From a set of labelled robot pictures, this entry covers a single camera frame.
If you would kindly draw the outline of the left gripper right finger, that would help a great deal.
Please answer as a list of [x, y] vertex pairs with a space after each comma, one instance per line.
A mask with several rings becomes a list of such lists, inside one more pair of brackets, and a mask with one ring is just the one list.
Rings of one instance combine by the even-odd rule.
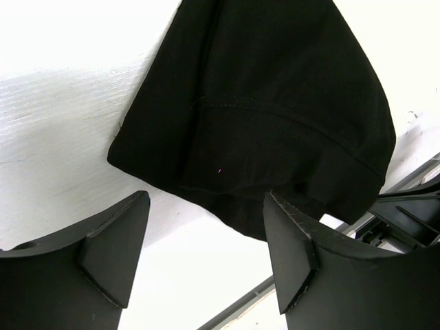
[[438, 329], [439, 246], [408, 254], [356, 241], [268, 193], [263, 218], [289, 329]]

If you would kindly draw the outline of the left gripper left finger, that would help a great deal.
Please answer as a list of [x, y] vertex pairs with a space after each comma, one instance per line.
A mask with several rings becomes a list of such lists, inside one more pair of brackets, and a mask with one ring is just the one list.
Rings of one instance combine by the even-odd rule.
[[137, 191], [62, 230], [1, 251], [1, 328], [117, 329], [150, 197]]

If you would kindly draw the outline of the black skirt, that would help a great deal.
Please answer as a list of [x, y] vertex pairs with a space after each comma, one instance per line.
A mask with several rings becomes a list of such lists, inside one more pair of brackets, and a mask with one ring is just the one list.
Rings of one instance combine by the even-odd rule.
[[356, 222], [396, 135], [382, 85], [332, 1], [182, 1], [110, 165], [265, 240], [276, 193]]

